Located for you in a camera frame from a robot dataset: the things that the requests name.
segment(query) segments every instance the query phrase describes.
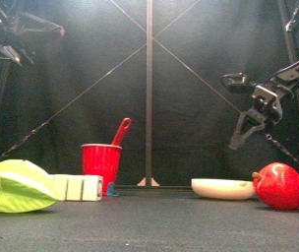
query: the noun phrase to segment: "black floor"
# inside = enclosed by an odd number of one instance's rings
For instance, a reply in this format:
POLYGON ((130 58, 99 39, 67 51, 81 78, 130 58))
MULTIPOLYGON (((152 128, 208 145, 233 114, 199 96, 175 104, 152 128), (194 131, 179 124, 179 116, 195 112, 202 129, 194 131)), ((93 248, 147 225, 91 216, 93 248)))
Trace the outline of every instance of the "black floor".
POLYGON ((118 193, 0 214, 0 252, 299 251, 299 210, 200 199, 190 190, 118 193))

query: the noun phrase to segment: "white bowl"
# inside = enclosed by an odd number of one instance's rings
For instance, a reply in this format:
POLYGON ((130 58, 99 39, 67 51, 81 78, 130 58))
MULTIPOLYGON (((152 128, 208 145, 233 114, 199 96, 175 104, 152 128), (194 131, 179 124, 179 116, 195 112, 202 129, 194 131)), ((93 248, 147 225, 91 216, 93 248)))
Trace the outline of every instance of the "white bowl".
POLYGON ((198 196, 221 200, 247 200, 255 195, 253 182, 243 180, 194 178, 191 188, 198 196))

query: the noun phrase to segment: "red spoon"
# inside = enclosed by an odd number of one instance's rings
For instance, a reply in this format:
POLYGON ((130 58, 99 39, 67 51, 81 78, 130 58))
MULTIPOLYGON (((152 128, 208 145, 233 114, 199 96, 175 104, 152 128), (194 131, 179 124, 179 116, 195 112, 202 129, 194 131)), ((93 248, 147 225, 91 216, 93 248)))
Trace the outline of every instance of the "red spoon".
POLYGON ((124 135, 126 135, 126 133, 128 131, 130 126, 131 126, 131 119, 124 118, 122 120, 120 126, 119 126, 116 134, 114 136, 114 140, 112 140, 112 145, 114 146, 120 146, 122 140, 124 138, 124 135))

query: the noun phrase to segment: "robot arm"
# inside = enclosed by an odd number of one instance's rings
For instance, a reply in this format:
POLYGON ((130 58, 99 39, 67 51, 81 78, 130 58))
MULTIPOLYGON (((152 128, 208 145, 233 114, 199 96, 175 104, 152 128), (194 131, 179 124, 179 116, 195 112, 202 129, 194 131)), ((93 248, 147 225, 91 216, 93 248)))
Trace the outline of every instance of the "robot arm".
POLYGON ((64 36, 64 28, 29 13, 8 16, 0 7, 0 52, 17 64, 33 64, 36 49, 64 36))
POLYGON ((263 84, 251 83, 243 73, 225 75, 222 84, 231 93, 253 91, 254 105, 241 113, 231 138, 230 148, 238 150, 257 131, 275 126, 282 119, 283 99, 294 96, 294 90, 299 88, 299 60, 274 73, 263 84))

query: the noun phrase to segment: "green leaf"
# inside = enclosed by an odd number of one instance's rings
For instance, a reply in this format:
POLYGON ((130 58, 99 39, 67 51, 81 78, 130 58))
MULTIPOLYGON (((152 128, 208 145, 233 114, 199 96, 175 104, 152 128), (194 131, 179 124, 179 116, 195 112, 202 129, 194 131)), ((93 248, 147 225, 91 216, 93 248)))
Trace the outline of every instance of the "green leaf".
POLYGON ((48 173, 27 160, 0 162, 0 212, 23 213, 43 209, 57 201, 48 173))

